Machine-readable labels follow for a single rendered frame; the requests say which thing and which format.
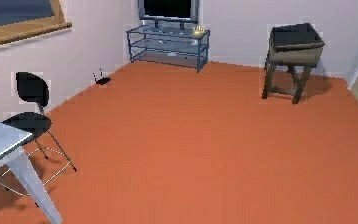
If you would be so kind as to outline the blue glass television stand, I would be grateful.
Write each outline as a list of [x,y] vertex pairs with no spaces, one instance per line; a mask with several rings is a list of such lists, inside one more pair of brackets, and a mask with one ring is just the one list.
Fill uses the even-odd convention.
[[200,72],[209,57],[210,31],[141,25],[126,32],[129,59],[194,68]]

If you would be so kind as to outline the black router with antennas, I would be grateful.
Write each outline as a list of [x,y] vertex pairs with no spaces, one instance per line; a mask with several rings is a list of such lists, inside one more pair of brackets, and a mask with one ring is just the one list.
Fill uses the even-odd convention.
[[107,84],[108,82],[111,81],[111,79],[109,77],[105,77],[103,75],[102,69],[99,69],[99,71],[100,71],[100,77],[99,78],[97,78],[96,75],[93,75],[94,81],[95,81],[96,84],[105,85],[105,84]]

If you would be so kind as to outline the black television set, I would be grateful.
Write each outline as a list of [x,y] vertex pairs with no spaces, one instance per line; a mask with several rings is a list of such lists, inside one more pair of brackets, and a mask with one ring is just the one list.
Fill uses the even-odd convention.
[[160,22],[177,22],[182,30],[185,23],[197,24],[199,21],[200,0],[137,0],[140,20],[153,21],[158,27]]

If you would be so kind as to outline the grey laundry hamper on stand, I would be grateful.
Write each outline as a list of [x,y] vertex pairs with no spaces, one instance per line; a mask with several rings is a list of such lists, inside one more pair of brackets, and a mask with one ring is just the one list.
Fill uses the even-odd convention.
[[[298,104],[311,70],[318,65],[325,42],[310,23],[273,27],[269,36],[264,70],[266,71],[262,98],[270,93],[292,96]],[[292,89],[272,84],[277,66],[285,66],[293,80]]]

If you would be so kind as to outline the black round-back chair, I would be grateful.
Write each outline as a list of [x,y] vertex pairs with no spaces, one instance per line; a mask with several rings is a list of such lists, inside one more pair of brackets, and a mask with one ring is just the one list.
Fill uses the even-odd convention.
[[[60,168],[55,174],[47,179],[43,185],[46,186],[55,177],[61,174],[68,166],[70,166],[75,172],[77,172],[76,166],[73,164],[71,157],[65,152],[57,138],[50,131],[52,121],[45,115],[44,108],[48,106],[50,91],[46,81],[30,72],[17,72],[16,78],[16,89],[18,96],[21,100],[29,103],[35,103],[38,107],[38,112],[22,112],[16,114],[3,121],[3,124],[18,128],[20,130],[32,133],[33,136],[24,142],[24,144],[35,142],[37,148],[28,153],[27,156],[31,157],[37,152],[41,152],[45,159],[49,160],[49,156],[46,154],[46,150],[62,155],[67,163]],[[55,142],[58,150],[54,150],[50,147],[42,146],[38,142],[38,138],[43,134],[47,133]]]

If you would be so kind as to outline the white table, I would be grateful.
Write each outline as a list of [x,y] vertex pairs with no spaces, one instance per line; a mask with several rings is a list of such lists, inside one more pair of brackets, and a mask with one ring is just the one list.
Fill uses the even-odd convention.
[[59,212],[22,148],[22,144],[31,137],[29,132],[0,122],[0,167],[9,167],[51,224],[61,224]]

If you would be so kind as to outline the wood framed window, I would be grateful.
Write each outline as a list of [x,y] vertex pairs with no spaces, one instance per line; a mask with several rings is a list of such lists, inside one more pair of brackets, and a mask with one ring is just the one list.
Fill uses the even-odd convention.
[[0,0],[0,46],[72,27],[61,0]]

